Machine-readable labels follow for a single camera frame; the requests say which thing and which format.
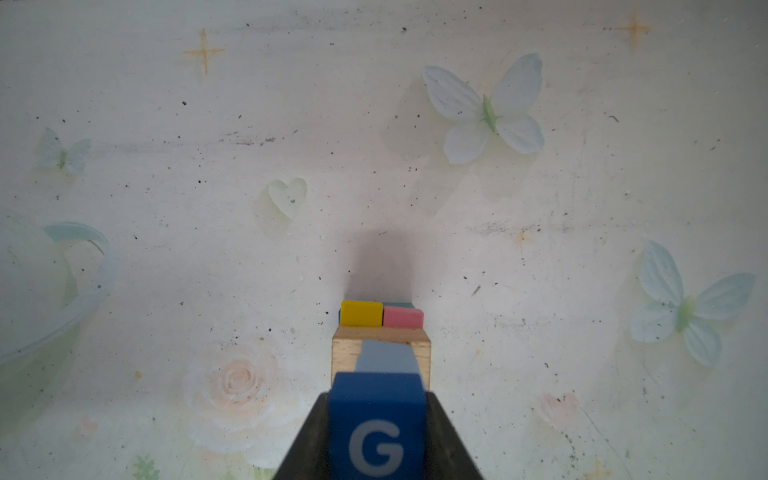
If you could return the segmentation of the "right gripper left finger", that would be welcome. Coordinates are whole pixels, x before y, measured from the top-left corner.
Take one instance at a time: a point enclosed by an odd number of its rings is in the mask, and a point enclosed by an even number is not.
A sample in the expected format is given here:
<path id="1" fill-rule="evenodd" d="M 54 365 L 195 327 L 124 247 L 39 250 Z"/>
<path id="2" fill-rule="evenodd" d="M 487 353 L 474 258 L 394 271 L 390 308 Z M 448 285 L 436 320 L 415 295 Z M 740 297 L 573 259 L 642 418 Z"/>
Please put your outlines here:
<path id="1" fill-rule="evenodd" d="M 274 480 L 328 480 L 329 451 L 329 393 L 316 399 Z"/>

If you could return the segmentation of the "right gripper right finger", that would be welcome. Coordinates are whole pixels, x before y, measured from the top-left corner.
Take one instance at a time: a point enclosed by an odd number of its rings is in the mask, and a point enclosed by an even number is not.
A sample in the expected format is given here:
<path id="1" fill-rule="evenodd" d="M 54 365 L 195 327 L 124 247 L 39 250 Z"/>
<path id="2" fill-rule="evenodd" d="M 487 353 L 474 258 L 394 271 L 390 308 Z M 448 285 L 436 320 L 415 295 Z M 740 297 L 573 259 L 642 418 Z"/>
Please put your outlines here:
<path id="1" fill-rule="evenodd" d="M 424 478 L 427 480 L 483 480 L 434 392 L 426 392 Z"/>

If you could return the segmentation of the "blue letter G cube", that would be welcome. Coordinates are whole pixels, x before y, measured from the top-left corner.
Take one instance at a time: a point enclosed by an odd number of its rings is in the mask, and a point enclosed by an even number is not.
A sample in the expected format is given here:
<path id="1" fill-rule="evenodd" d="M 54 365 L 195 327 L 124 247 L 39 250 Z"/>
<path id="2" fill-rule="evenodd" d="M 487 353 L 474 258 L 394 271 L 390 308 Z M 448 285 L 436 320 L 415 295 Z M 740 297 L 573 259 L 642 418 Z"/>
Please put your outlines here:
<path id="1" fill-rule="evenodd" d="M 426 391 L 417 374 L 340 372 L 329 392 L 332 479 L 421 479 Z"/>

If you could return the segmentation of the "light blue cube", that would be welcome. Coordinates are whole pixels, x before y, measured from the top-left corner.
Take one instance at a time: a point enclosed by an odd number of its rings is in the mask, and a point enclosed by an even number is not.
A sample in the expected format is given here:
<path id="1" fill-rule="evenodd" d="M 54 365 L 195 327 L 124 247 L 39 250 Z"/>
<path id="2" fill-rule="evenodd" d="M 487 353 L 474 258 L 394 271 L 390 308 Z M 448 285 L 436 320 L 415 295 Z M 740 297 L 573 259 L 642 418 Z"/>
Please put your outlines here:
<path id="1" fill-rule="evenodd" d="M 410 345 L 369 339 L 362 342 L 354 371 L 420 375 L 420 368 Z"/>

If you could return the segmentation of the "natural wood rectangular block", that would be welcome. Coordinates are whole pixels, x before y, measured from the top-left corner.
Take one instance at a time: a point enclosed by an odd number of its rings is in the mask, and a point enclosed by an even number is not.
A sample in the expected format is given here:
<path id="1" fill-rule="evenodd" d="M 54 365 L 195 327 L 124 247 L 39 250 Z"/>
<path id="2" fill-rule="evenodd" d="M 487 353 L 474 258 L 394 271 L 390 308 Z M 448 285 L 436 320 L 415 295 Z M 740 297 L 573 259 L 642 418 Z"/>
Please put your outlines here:
<path id="1" fill-rule="evenodd" d="M 412 347 L 423 385 L 430 387 L 432 343 L 423 329 L 340 326 L 332 339 L 331 381 L 339 372 L 353 372 L 366 339 L 408 344 Z"/>

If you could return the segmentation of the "pink rectangular block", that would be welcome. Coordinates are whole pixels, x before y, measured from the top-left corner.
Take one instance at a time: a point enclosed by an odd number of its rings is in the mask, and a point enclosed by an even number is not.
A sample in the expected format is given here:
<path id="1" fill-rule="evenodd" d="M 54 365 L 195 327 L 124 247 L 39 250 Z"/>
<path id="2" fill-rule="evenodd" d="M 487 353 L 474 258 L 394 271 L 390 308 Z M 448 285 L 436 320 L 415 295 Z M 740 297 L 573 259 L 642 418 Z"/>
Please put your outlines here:
<path id="1" fill-rule="evenodd" d="M 385 328 L 422 329 L 424 313 L 420 309 L 385 305 L 383 326 Z"/>

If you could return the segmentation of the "yellow rectangular block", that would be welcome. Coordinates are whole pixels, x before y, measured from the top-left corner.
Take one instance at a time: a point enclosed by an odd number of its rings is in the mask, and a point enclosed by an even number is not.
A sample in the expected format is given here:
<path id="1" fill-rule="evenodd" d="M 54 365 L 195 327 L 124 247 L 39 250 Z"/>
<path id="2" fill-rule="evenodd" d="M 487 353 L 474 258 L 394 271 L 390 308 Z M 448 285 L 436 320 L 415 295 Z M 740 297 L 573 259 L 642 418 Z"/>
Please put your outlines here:
<path id="1" fill-rule="evenodd" d="M 344 300 L 339 323 L 348 327 L 379 328 L 383 325 L 384 304 L 381 302 Z"/>

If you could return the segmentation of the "teal cube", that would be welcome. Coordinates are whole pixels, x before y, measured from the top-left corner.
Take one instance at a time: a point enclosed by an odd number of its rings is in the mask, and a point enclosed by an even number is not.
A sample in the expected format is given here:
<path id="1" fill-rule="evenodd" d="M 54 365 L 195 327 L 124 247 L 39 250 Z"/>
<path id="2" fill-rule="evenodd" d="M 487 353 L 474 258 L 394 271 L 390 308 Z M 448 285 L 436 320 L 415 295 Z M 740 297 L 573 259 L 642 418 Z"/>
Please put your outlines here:
<path id="1" fill-rule="evenodd" d="M 409 302 L 383 302 L 384 306 L 387 307 L 396 307 L 396 308 L 410 308 L 414 309 L 416 308 L 412 303 Z"/>

